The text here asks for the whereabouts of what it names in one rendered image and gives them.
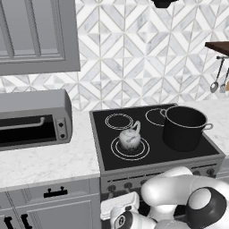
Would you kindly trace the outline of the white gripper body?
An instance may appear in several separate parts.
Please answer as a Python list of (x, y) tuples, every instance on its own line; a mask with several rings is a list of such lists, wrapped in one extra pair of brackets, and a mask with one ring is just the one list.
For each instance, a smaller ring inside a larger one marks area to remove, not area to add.
[(129, 192), (127, 194), (107, 199), (101, 202), (100, 205), (100, 218), (107, 220), (111, 218), (111, 212), (117, 208), (120, 213), (126, 209), (137, 212), (140, 207), (140, 196), (136, 191)]

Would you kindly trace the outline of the black and grey stove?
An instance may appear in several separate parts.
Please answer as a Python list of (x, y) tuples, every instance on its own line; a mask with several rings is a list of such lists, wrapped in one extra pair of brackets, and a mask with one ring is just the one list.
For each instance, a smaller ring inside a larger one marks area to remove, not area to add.
[[(225, 154), (205, 131), (193, 151), (176, 151), (163, 142), (165, 118), (160, 110), (172, 106), (179, 105), (135, 106), (89, 113), (101, 173), (102, 200), (131, 191), (140, 192), (142, 180), (148, 180), (176, 166), (183, 165), (192, 173), (199, 170), (202, 176), (216, 177)], [(140, 121), (140, 144), (135, 150), (125, 150), (119, 142), (119, 134), (131, 128), (136, 121)], [(214, 175), (207, 174), (209, 168), (214, 168)], [(127, 182), (132, 183), (130, 190), (124, 188)], [(112, 184), (116, 190), (109, 192), (107, 188)]]

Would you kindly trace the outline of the white marbled kettle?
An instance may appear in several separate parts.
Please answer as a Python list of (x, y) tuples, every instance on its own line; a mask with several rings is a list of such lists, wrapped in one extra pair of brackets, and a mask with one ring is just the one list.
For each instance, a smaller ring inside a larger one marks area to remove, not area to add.
[(136, 121), (131, 128), (121, 131), (119, 142), (125, 150), (136, 149), (140, 144), (140, 121)]

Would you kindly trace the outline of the grey drawer front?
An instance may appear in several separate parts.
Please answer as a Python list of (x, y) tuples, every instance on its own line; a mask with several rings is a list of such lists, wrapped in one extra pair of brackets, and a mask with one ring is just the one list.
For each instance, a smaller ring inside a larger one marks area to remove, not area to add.
[(228, 180), (229, 181), (229, 157), (224, 160), (222, 163), (219, 172), (216, 176), (217, 179), (220, 180)]
[[(64, 188), (68, 190), (67, 195), (51, 197), (51, 198), (43, 197), (43, 194), (47, 192), (48, 189), (51, 189), (52, 191), (59, 191), (61, 186), (64, 186)], [(72, 181), (72, 182), (48, 184), (48, 185), (37, 186), (37, 187), (29, 187), (23, 189), (21, 192), (27, 204), (41, 202), (41, 201), (48, 201), (49, 199), (60, 199), (60, 198), (67, 198), (70, 196), (83, 196), (89, 194), (89, 181), (79, 180), (79, 181)]]

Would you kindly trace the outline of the grey base cupboard door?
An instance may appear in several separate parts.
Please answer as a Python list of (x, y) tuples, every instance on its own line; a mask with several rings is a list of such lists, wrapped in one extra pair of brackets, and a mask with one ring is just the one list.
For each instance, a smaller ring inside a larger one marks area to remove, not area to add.
[(32, 229), (101, 229), (98, 193), (17, 207), (16, 211), (20, 218), (28, 214)]
[(8, 229), (5, 225), (4, 219), (10, 216), (12, 218), (11, 224), (14, 229), (16, 229), (14, 225), (14, 213), (12, 208), (1, 209), (0, 210), (0, 229)]

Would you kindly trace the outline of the grey toaster oven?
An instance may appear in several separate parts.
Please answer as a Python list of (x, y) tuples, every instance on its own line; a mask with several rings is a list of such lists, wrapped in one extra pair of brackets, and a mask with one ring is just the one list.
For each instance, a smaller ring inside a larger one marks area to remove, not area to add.
[(0, 127), (26, 123), (42, 126), (0, 131), (0, 151), (68, 143), (72, 103), (65, 89), (0, 94)]

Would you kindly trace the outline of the hanging metal ladle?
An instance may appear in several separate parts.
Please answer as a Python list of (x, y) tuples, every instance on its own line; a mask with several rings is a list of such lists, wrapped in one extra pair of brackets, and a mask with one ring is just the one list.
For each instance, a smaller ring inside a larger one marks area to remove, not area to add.
[(211, 92), (211, 93), (215, 93), (216, 90), (218, 89), (218, 82), (217, 82), (217, 81), (218, 81), (220, 72), (221, 72), (221, 70), (222, 70), (224, 61), (225, 61), (225, 59), (224, 59), (222, 56), (218, 56), (216, 59), (217, 59), (217, 60), (220, 60), (221, 63), (220, 63), (219, 69), (218, 69), (218, 73), (217, 73), (217, 76), (216, 76), (216, 80), (215, 80), (215, 81), (211, 84), (211, 86), (210, 86), (210, 92)]

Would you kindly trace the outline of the hanging metal fork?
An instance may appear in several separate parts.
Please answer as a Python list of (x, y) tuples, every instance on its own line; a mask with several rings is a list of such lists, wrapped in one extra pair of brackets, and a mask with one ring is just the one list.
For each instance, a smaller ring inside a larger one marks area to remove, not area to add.
[(227, 80), (228, 76), (229, 76), (229, 67), (228, 67), (227, 72), (226, 72), (226, 75), (225, 75), (225, 81), (224, 81), (224, 83), (220, 86), (220, 90), (219, 90), (220, 93), (225, 93), (225, 87), (226, 87), (226, 86), (225, 86), (225, 83), (226, 83), (226, 80)]

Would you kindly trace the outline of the dark wooden shelf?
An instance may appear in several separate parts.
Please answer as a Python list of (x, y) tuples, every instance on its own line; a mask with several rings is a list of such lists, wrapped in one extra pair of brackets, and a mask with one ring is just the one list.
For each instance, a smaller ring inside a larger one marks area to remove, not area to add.
[(223, 55), (229, 56), (229, 41), (206, 42), (205, 47), (215, 50)]

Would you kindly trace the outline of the black range hood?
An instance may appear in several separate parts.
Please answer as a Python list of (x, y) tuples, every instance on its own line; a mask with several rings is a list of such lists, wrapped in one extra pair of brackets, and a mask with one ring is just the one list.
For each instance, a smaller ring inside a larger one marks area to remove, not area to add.
[(177, 0), (151, 0), (156, 8), (168, 8), (172, 2)]

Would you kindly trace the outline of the grey wall cupboard door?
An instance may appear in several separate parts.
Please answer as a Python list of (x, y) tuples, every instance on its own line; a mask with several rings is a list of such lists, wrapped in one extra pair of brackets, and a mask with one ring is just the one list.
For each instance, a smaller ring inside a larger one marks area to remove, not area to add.
[(0, 75), (78, 72), (75, 0), (0, 0)]

